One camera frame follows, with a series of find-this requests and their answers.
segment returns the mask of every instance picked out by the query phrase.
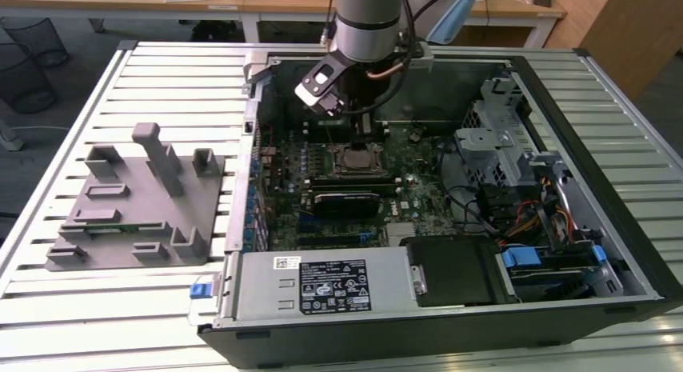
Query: white label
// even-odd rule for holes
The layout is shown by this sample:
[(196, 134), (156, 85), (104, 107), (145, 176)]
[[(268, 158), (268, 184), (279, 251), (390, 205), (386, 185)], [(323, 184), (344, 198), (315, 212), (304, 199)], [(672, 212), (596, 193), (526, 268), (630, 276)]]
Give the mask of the white label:
[(301, 256), (283, 256), (273, 258), (273, 270), (297, 270)]
[(208, 6), (209, 10), (237, 10), (237, 6)]

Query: wooden desk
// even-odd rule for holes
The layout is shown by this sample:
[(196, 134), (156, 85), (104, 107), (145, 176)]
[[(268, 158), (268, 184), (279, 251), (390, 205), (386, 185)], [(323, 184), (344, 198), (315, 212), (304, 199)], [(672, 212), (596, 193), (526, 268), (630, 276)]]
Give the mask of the wooden desk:
[[(324, 22), (327, 10), (328, 0), (0, 0), (0, 16), (239, 20), (247, 42), (259, 42), (260, 21)], [(540, 48), (563, 16), (559, 8), (488, 0), (488, 12), (478, 2), (466, 25), (530, 27), (526, 47)]]

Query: motherboard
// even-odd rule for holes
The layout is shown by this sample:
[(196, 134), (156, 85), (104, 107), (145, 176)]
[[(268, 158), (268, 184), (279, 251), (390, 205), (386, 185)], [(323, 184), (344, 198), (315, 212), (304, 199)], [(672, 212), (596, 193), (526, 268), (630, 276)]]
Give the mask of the motherboard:
[(439, 176), (446, 137), (423, 132), (387, 125), (384, 142), (352, 146), (264, 130), (269, 250), (398, 246), (456, 232)]

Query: metal table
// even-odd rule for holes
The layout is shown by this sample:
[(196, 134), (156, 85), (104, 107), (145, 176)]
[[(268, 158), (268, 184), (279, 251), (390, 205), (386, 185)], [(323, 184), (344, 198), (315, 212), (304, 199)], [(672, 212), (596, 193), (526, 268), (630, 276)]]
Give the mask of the metal table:
[[(0, 251), (0, 368), (15, 371), (235, 370), (188, 323), (188, 288), (220, 271), (243, 113), (245, 53), (316, 52), (312, 45), (141, 42), (117, 50)], [(447, 49), (510, 54), (507, 49)], [(683, 161), (614, 87), (591, 58), (566, 50), (524, 50), (547, 88), (642, 227), (683, 279)], [(139, 155), (137, 122), (164, 128), (177, 155), (209, 147), (227, 156), (213, 250), (204, 266), (51, 273), (43, 264), (72, 208), (93, 143)], [(540, 130), (546, 144), (554, 143)], [(195, 322), (211, 320), (197, 301)], [(567, 346), (307, 366), (300, 370), (680, 370), (678, 309), (614, 326)]]

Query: white cable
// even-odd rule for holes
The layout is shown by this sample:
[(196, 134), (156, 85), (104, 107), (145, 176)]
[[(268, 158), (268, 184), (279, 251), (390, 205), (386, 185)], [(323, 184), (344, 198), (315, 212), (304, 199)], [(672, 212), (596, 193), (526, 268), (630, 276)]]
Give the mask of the white cable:
[(16, 126), (11, 130), (71, 130), (64, 126)]

